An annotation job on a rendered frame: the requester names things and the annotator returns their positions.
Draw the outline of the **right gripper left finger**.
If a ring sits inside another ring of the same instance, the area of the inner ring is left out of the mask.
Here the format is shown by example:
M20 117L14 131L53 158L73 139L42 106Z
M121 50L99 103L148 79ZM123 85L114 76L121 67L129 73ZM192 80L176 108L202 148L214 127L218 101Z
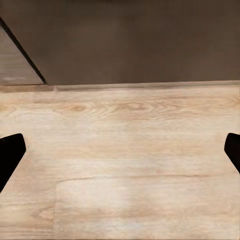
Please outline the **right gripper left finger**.
M21 133L0 138L0 193L26 152Z

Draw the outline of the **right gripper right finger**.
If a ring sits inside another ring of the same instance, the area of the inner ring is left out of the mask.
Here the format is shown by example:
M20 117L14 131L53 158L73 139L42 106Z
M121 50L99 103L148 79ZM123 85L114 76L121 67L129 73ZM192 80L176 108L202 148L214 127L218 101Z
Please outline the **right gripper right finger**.
M227 135L224 151L240 173L240 135L229 133Z

